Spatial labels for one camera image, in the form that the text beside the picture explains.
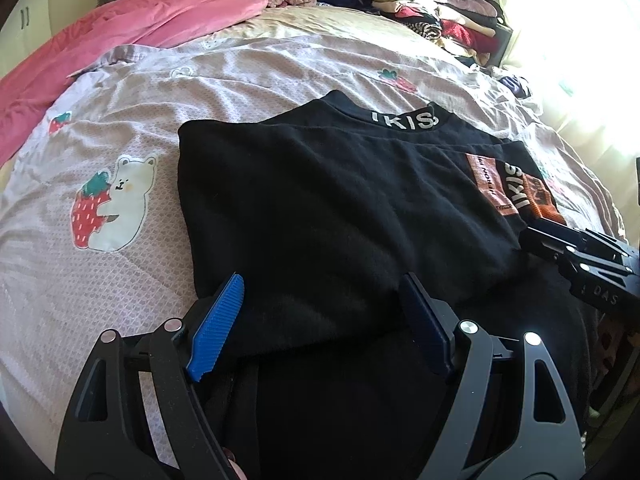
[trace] navy clothing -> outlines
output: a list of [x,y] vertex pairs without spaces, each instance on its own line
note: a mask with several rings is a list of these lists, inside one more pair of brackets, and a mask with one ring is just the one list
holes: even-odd
[[380,10],[372,5],[373,0],[318,0],[318,2],[335,7],[347,7],[348,9],[363,10],[369,14],[380,13]]
[[521,142],[434,103],[395,115],[337,91],[178,135],[196,292],[234,271],[246,285],[206,414],[252,480],[415,478],[445,385],[398,305],[409,270],[490,333],[539,333],[582,418],[595,313],[520,250],[536,208],[554,209]]

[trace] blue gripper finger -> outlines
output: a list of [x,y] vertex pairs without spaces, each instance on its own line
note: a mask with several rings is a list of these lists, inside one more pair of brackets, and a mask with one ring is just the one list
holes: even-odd
[[213,370],[243,298],[244,280],[240,274],[234,274],[193,335],[191,359],[186,369],[191,380],[199,382],[205,373]]

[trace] white bear print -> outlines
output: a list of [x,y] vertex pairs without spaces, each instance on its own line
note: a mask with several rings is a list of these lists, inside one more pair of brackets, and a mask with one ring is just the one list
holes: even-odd
[[121,156],[109,186],[109,200],[100,203],[96,214],[105,217],[101,227],[88,237],[96,251],[117,251],[131,243],[146,217],[148,193],[156,177],[156,158],[135,160]]

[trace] orange patch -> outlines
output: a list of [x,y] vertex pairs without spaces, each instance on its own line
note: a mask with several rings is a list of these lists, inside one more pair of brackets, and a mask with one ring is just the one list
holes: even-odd
[[539,218],[546,218],[548,220],[558,222],[559,224],[566,225],[564,217],[558,212],[556,206],[554,206],[551,193],[549,193],[545,184],[539,178],[530,176],[526,173],[522,174],[522,181],[524,193],[529,199],[533,214]]
[[494,205],[498,213],[502,216],[517,214],[518,210],[504,192],[500,174],[495,166],[495,159],[467,153],[466,160],[474,172],[478,190]]

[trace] metal screw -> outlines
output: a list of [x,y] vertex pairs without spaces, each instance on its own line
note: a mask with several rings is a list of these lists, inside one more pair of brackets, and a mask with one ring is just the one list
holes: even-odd
[[473,321],[462,321],[460,322],[460,330],[467,334],[475,334],[478,331],[478,325]]
[[540,343],[542,343],[542,339],[540,339],[540,336],[535,332],[527,332],[524,335],[524,341],[532,346],[538,346]]
[[115,330],[105,330],[100,334],[100,341],[103,343],[110,343],[116,339],[116,331]]
[[181,328],[182,328],[182,321],[179,320],[177,317],[167,319],[164,322],[164,329],[167,332],[177,332]]

